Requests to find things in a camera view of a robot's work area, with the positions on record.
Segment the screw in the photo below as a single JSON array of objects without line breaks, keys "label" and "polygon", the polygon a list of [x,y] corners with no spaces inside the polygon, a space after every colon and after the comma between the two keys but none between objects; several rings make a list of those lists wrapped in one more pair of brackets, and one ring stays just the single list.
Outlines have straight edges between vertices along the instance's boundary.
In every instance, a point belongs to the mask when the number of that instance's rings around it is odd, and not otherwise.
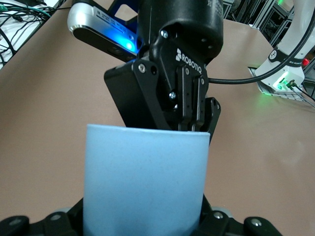
[{"label": "screw", "polygon": [[215,218],[217,218],[217,219],[223,219],[223,215],[222,215],[220,212],[218,212],[218,211],[216,211],[216,212],[213,214],[213,216],[214,216]]},{"label": "screw", "polygon": [[255,226],[262,226],[262,223],[260,222],[260,220],[258,220],[258,219],[252,219],[251,220],[251,223],[253,224],[253,225],[255,225]]},{"label": "screw", "polygon": [[141,73],[146,72],[146,66],[142,63],[138,66],[138,69]]},{"label": "screw", "polygon": [[168,32],[166,30],[161,30],[161,35],[163,38],[168,38]]},{"label": "screw", "polygon": [[169,99],[174,100],[176,98],[176,93],[171,92],[168,96],[169,96]]},{"label": "screw", "polygon": [[17,224],[20,224],[21,222],[22,222],[21,219],[16,218],[15,220],[12,220],[12,221],[9,223],[9,226],[17,225]]},{"label": "screw", "polygon": [[60,215],[53,215],[52,217],[50,217],[50,220],[59,220],[61,218]]}]

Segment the robotiq logo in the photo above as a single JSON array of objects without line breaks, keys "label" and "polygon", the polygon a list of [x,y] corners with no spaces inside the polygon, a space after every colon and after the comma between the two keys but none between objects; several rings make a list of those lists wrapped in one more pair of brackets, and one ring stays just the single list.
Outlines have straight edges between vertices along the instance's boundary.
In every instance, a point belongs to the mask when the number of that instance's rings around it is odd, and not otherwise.
[{"label": "robotiq logo", "polygon": [[194,68],[196,71],[198,71],[201,74],[201,67],[191,60],[189,57],[187,57],[182,51],[178,48],[177,49],[177,55],[176,55],[176,61],[184,61],[187,65],[190,65],[192,68]]}]

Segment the silver screw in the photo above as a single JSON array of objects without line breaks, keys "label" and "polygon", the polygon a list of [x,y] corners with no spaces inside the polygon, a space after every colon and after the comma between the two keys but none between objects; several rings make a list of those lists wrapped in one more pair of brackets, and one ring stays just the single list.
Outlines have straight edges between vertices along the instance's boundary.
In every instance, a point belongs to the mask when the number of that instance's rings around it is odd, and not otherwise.
[{"label": "silver screw", "polygon": [[217,219],[223,219],[223,215],[222,215],[220,212],[218,212],[218,211],[216,211],[216,212],[213,214],[213,216],[214,216],[215,218],[217,218]]},{"label": "silver screw", "polygon": [[176,98],[176,93],[175,92],[171,92],[168,96],[169,96],[169,98],[171,100],[174,100]]},{"label": "silver screw", "polygon": [[161,30],[161,35],[163,38],[168,38],[168,32],[166,30]]},{"label": "silver screw", "polygon": [[146,72],[146,66],[142,63],[138,66],[138,69],[141,73]]},{"label": "silver screw", "polygon": [[61,218],[60,215],[53,215],[52,217],[50,217],[50,220],[59,220]]},{"label": "silver screw", "polygon": [[21,219],[12,220],[12,221],[9,223],[9,226],[13,226],[13,225],[20,224],[21,221],[22,221]]},{"label": "silver screw", "polygon": [[251,223],[255,226],[262,226],[262,223],[258,219],[252,219]]}]

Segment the black cylinder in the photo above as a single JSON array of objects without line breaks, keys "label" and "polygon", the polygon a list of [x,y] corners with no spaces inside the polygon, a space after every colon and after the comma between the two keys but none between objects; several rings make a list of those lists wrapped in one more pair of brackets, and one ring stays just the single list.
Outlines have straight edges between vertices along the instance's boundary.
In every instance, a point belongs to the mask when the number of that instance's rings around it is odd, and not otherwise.
[{"label": "black cylinder", "polygon": [[222,5],[222,0],[141,0],[137,29],[141,47],[149,47],[166,30],[209,63],[223,45]]}]

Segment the light blue cup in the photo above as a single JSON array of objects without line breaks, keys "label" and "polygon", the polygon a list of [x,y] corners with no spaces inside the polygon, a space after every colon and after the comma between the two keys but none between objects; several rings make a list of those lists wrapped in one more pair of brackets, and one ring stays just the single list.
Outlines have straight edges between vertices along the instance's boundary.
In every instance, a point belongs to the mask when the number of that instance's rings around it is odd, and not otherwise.
[{"label": "light blue cup", "polygon": [[210,134],[88,125],[84,236],[189,236]]}]

